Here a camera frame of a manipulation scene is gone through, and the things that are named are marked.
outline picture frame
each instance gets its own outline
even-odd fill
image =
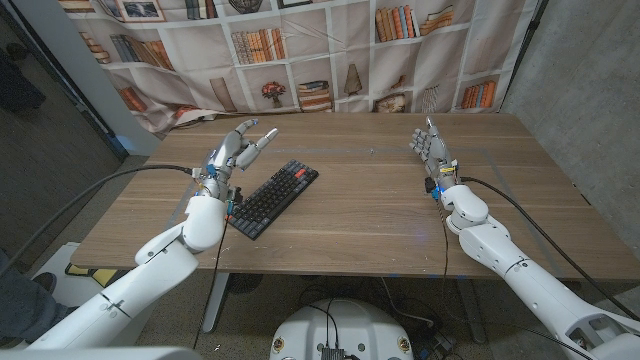
[[[286,9],[300,5],[309,5],[311,3],[311,0],[278,0],[278,9]]]
[[[128,23],[165,22],[158,0],[115,0],[122,20]]]

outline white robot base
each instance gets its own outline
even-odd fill
[[[320,300],[312,305],[327,310],[329,301]],[[338,358],[339,354],[360,360],[413,359],[406,331],[375,306],[353,299],[333,299],[329,313],[338,328],[337,339],[331,319],[327,330],[327,314],[305,306],[280,325],[273,336],[269,359],[324,360]],[[326,348],[327,336],[330,349]]]

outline screw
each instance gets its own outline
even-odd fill
[[[409,340],[401,337],[400,339],[398,339],[398,347],[400,348],[400,350],[402,350],[402,352],[406,353],[409,351],[409,349],[411,349],[411,344],[409,344]]]
[[[273,351],[280,352],[284,348],[284,340],[282,338],[277,338],[273,340]]]

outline concrete wall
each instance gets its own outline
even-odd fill
[[[551,0],[502,112],[640,259],[640,2]]]
[[[10,9],[6,0],[0,0]],[[150,155],[160,140],[133,118],[57,1],[14,0],[29,24],[132,155]]]

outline fabric backdrop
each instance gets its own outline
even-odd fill
[[[536,7],[536,0],[59,3],[154,133],[222,112],[496,112]]]

